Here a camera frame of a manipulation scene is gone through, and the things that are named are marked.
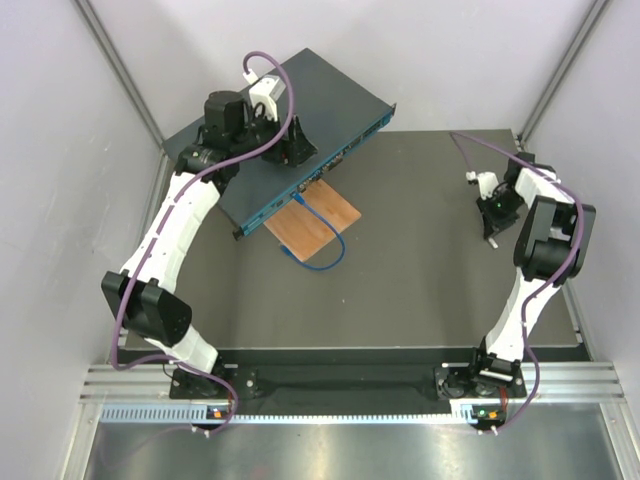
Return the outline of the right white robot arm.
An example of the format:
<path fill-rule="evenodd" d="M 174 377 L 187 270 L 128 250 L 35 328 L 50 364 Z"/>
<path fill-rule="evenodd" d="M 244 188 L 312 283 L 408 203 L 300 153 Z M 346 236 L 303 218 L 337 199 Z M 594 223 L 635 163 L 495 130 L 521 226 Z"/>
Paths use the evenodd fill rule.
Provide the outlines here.
<path fill-rule="evenodd" d="M 502 180 L 493 172 L 469 171 L 466 179 L 479 188 L 476 200 L 486 240 L 513 226 L 518 209 L 528 214 L 516 241 L 514 286 L 495 326 L 475 350 L 467 370 L 469 388 L 487 396 L 510 386 L 519 376 L 525 341 L 549 300 L 567 279 L 581 270 L 596 209 L 581 208 L 561 187 L 555 169 L 520 152 L 509 160 Z"/>

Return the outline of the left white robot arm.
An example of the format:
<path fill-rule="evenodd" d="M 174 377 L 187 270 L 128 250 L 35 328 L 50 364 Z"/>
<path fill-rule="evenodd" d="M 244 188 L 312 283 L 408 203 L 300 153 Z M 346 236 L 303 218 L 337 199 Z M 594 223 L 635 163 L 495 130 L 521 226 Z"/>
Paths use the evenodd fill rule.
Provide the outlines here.
<path fill-rule="evenodd" d="M 257 157 L 287 164 L 298 160 L 294 94 L 287 95 L 284 116 L 276 110 L 273 94 L 255 88 L 248 97 L 233 91 L 210 94 L 195 140 L 179 152 L 169 189 L 140 245 L 101 281 L 114 332 L 132 331 L 158 348 L 157 359 L 194 371 L 192 384 L 209 397 L 224 390 L 227 374 L 215 365 L 216 348 L 193 326 L 191 307 L 176 296 L 177 281 L 205 217 L 241 163 Z"/>

